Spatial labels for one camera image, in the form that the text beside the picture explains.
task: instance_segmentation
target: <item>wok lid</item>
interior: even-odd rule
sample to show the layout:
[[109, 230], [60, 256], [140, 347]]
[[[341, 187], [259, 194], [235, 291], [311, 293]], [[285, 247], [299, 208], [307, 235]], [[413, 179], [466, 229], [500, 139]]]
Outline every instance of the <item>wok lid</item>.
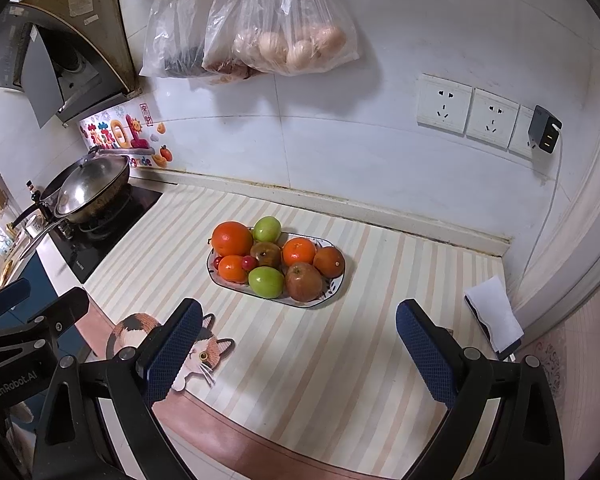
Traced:
[[122, 155], [98, 155], [81, 163], [60, 189], [56, 216], [78, 211], [95, 200], [109, 184], [125, 171], [129, 161]]

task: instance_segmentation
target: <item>tangerine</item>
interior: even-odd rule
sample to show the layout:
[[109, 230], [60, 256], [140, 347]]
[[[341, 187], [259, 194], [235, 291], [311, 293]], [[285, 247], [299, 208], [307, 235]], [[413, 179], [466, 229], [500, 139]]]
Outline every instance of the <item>tangerine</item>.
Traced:
[[335, 247], [323, 247], [315, 253], [314, 267], [327, 278], [337, 278], [344, 272], [344, 257]]
[[282, 247], [282, 260], [287, 267], [296, 263], [312, 264], [315, 257], [315, 244], [307, 238], [291, 238]]
[[240, 222], [222, 222], [211, 235], [211, 245], [219, 256], [246, 256], [253, 245], [253, 237]]
[[242, 268], [242, 256], [231, 254], [220, 260], [218, 274], [223, 280], [232, 283], [246, 283], [248, 273]]

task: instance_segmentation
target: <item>plastic bag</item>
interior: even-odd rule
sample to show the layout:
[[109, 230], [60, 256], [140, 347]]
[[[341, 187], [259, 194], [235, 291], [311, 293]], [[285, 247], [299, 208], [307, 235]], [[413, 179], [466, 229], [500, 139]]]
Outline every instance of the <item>plastic bag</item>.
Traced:
[[202, 68], [206, 22], [214, 0], [154, 0], [140, 75], [211, 76]]
[[203, 66], [260, 72], [327, 72], [358, 59], [358, 34], [342, 0], [215, 0]]

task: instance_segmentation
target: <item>black glass cooktop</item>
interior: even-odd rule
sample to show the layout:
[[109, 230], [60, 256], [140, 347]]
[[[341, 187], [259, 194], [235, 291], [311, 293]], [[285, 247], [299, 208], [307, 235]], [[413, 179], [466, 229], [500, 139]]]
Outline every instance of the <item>black glass cooktop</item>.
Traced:
[[120, 239], [158, 202], [158, 191], [128, 185], [102, 215], [86, 224], [72, 224], [71, 239], [56, 229], [51, 239], [80, 283], [95, 270]]

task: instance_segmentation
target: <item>screw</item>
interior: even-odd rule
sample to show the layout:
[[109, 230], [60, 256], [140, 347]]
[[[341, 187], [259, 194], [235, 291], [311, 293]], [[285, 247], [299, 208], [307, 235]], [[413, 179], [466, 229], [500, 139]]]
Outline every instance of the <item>screw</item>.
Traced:
[[136, 349], [132, 346], [126, 346], [120, 351], [118, 355], [120, 356], [120, 359], [122, 359], [123, 361], [127, 361], [131, 359], [134, 355], [136, 355]]
[[71, 355], [65, 355], [62, 359], [60, 359], [61, 368], [68, 368], [72, 364], [74, 364], [74, 357]]
[[525, 357], [525, 363], [532, 368], [538, 368], [540, 366], [540, 360], [535, 355], [528, 355]]
[[481, 355], [482, 354], [480, 353], [480, 351], [472, 346], [469, 346], [469, 348], [464, 349], [464, 357], [466, 357], [470, 361], [477, 361], [478, 359], [480, 359]]

